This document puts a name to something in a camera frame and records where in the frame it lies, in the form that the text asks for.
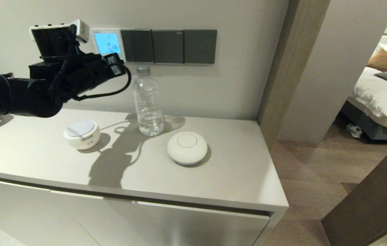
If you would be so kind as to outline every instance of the bed frame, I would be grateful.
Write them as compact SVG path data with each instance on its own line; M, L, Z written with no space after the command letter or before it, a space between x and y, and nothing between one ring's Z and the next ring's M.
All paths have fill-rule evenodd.
M387 44L387 33L382 36L379 42ZM370 140L387 140L387 127L375 123L365 112L362 112L350 102L345 101L341 113L354 125L359 126Z
M359 126L362 132L370 140L387 140L387 127L375 123L366 113L346 101L341 108L341 113L348 118L353 125Z

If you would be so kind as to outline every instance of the cabinet drawer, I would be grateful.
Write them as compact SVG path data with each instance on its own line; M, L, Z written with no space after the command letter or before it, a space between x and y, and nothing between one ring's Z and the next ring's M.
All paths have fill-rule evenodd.
M181 246L251 246L269 221L266 215L137 202Z

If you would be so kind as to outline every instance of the white round device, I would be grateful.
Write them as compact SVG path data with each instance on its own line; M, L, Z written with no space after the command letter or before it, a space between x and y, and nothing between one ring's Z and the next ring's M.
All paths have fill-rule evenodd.
M168 142L168 154L178 164L193 165L207 153L206 140L195 132L180 132Z
M89 149L100 140L100 128L92 120L79 121L68 126L63 136L72 147L80 150Z

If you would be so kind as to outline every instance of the light switch panel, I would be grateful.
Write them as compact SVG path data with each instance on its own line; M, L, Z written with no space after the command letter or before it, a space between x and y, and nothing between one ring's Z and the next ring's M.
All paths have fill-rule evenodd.
M184 64L214 64L217 30L184 30Z
M154 63L151 30L123 29L120 32L127 62Z
M183 64L183 30L152 30L154 62Z

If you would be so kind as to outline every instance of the plastic water bottle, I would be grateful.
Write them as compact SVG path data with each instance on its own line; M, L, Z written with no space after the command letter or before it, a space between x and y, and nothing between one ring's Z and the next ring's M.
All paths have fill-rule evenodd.
M163 131L163 115L159 105L159 86L151 77L149 66L136 68L138 78L133 84L134 102L138 114L139 129L146 136Z

